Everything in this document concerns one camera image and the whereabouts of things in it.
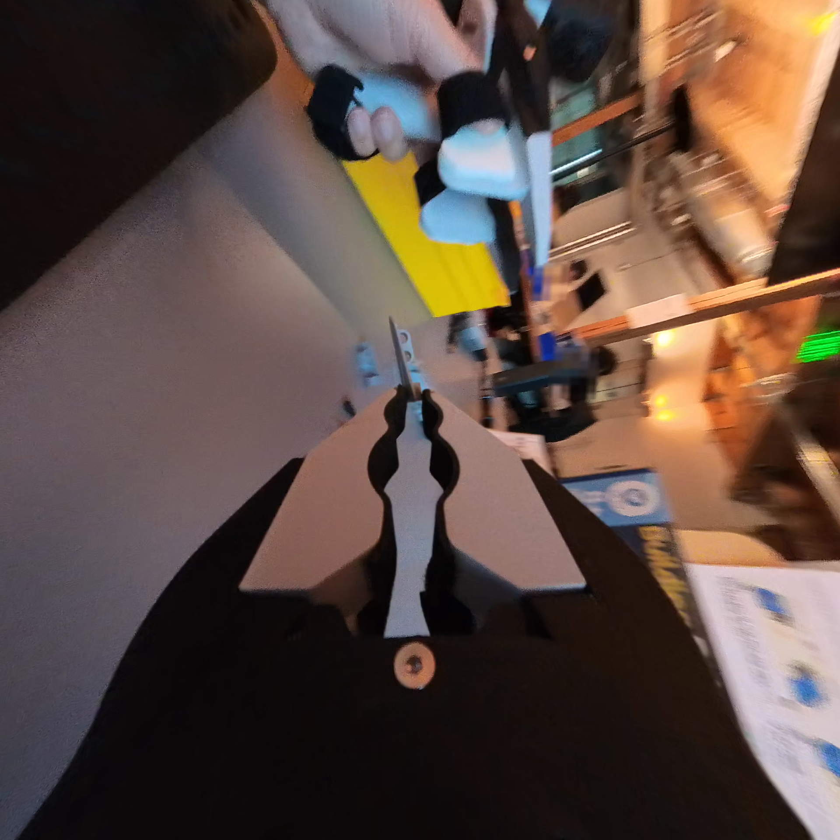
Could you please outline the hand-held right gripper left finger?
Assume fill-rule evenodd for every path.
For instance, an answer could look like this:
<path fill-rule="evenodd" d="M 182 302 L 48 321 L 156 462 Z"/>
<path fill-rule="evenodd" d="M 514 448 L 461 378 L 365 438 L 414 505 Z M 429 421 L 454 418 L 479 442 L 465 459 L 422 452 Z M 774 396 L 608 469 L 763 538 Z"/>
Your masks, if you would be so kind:
<path fill-rule="evenodd" d="M 335 607 L 362 636 L 384 636 L 396 577 L 392 501 L 407 389 L 396 387 L 312 449 L 239 590 Z"/>

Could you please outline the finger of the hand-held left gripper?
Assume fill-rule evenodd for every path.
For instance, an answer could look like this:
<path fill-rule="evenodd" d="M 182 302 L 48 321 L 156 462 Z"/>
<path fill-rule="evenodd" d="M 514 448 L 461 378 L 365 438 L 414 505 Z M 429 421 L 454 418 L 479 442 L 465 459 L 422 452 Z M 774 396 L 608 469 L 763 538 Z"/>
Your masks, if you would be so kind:
<path fill-rule="evenodd" d="M 543 267 L 549 260 L 553 231 L 552 133 L 527 137 L 527 236 L 532 262 Z"/>

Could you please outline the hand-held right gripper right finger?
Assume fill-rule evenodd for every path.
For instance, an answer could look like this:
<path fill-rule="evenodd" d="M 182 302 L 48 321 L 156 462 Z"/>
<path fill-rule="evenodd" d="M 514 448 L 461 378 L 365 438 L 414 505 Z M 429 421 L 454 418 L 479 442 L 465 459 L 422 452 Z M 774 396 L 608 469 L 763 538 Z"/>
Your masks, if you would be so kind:
<path fill-rule="evenodd" d="M 433 636 L 473 634 L 499 606 L 583 592 L 585 577 L 516 450 L 441 395 L 422 396 L 432 445 L 432 552 L 420 593 Z"/>

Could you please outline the thin grey building beam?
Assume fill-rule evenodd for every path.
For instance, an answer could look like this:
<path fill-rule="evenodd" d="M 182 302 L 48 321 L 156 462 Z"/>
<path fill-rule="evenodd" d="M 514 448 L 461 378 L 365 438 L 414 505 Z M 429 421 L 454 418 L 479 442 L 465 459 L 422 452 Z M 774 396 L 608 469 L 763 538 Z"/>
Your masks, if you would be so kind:
<path fill-rule="evenodd" d="M 409 401 L 418 403 L 427 390 L 427 384 L 421 365 L 417 361 L 413 338 L 410 332 L 396 324 L 393 317 L 390 317 L 388 322 L 400 385 L 408 391 Z"/>

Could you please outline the grey desk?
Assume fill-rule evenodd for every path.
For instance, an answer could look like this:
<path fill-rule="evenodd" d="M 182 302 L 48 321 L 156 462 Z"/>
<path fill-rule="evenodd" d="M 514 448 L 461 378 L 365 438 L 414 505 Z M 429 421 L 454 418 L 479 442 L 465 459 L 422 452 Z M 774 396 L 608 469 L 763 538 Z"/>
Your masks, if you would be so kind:
<path fill-rule="evenodd" d="M 2 327 L 2 838 L 560 838 L 520 738 L 547 705 L 517 619 L 431 645 L 238 592 L 303 455 L 361 396 L 320 285 L 414 307 L 267 83 Z"/>

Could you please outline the person's left hand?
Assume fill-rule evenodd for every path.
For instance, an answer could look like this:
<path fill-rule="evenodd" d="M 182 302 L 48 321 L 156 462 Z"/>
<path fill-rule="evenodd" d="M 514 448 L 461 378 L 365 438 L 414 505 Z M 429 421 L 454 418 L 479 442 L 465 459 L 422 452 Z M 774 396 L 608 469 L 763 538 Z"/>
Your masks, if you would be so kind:
<path fill-rule="evenodd" d="M 280 40 L 313 82 L 326 66 L 359 78 L 376 72 L 438 85 L 469 71 L 483 71 L 483 49 L 470 44 L 435 1 L 261 1 Z M 399 162 L 412 152 L 418 165 L 431 161 L 435 143 L 406 137 L 391 108 L 353 105 L 339 132 L 352 160 L 375 156 Z"/>

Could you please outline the yellow plastic bin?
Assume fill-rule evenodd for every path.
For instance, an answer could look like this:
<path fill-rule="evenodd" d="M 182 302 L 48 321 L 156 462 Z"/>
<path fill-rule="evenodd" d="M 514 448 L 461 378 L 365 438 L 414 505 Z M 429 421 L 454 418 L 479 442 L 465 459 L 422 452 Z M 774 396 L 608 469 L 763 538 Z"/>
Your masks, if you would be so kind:
<path fill-rule="evenodd" d="M 396 163 L 376 155 L 342 165 L 433 317 L 509 304 L 486 246 L 439 244 L 420 228 L 412 154 Z"/>

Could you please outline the blue robot kit box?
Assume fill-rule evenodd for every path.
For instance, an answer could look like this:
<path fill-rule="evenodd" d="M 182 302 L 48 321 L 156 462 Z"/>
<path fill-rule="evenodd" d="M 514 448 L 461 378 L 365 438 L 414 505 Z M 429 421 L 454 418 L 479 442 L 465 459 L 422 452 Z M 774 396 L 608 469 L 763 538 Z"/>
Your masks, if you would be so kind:
<path fill-rule="evenodd" d="M 635 552 L 688 626 L 709 666 L 716 669 L 659 474 L 629 469 L 561 478 L 560 484 Z"/>

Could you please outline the white printed sheet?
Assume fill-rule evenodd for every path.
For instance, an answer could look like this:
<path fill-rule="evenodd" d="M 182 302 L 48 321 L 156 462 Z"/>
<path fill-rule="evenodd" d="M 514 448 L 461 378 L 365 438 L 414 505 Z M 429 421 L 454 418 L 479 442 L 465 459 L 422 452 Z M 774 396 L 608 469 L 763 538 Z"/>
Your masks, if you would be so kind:
<path fill-rule="evenodd" d="M 839 573 L 692 563 L 741 730 L 811 838 L 839 838 Z"/>

